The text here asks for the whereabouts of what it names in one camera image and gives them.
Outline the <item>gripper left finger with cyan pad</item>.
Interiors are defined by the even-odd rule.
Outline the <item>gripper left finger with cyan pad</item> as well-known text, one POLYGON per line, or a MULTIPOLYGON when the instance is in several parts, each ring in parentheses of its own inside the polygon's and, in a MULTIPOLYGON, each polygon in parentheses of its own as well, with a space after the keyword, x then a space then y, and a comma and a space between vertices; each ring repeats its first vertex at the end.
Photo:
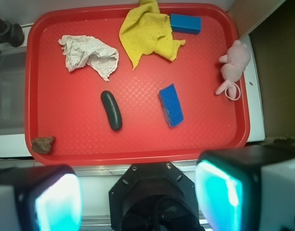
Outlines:
POLYGON ((80 178, 67 165, 0 168, 0 231, 78 231, 80 178))

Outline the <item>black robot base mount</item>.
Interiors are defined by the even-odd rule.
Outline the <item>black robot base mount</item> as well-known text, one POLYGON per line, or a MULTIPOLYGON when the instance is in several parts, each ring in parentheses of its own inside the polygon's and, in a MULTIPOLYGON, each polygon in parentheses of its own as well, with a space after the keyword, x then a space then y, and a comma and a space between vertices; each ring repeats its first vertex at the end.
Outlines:
POLYGON ((133 164, 108 192, 115 231, 202 231, 194 182, 171 163, 133 164))

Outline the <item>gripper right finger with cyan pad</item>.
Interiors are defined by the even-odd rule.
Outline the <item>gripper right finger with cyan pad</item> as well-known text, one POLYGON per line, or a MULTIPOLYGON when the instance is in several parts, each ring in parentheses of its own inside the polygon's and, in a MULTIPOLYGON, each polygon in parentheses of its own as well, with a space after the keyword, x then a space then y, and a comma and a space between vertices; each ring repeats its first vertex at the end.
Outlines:
POLYGON ((195 191, 214 231, 295 231, 295 146, 205 151, 195 191))

